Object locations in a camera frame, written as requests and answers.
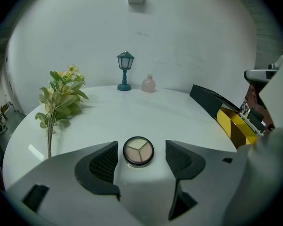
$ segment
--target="bottle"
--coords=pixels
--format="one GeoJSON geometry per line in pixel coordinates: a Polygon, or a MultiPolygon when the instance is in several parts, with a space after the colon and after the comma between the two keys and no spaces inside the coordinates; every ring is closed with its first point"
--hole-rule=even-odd
{"type": "Polygon", "coordinates": [[[141,84],[141,90],[145,92],[155,92],[155,81],[152,78],[152,74],[148,74],[148,77],[144,79],[144,81],[141,84]]]}

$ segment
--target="lamp post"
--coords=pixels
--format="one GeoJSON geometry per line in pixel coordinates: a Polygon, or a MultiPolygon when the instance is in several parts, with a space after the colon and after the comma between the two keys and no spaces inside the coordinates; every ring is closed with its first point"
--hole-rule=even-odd
{"type": "Polygon", "coordinates": [[[125,51],[118,55],[117,59],[119,68],[123,70],[123,81],[117,86],[117,89],[122,91],[131,90],[131,85],[127,84],[127,70],[131,69],[132,62],[135,58],[128,51],[125,51]]]}

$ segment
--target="gray floor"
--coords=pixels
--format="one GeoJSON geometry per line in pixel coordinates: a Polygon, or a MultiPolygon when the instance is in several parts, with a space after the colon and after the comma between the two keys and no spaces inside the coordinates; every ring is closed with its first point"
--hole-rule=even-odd
{"type": "Polygon", "coordinates": [[[11,135],[14,133],[21,121],[25,118],[25,115],[19,112],[14,112],[13,108],[10,108],[5,115],[8,118],[6,123],[8,129],[0,137],[0,144],[3,151],[6,150],[11,135]]]}

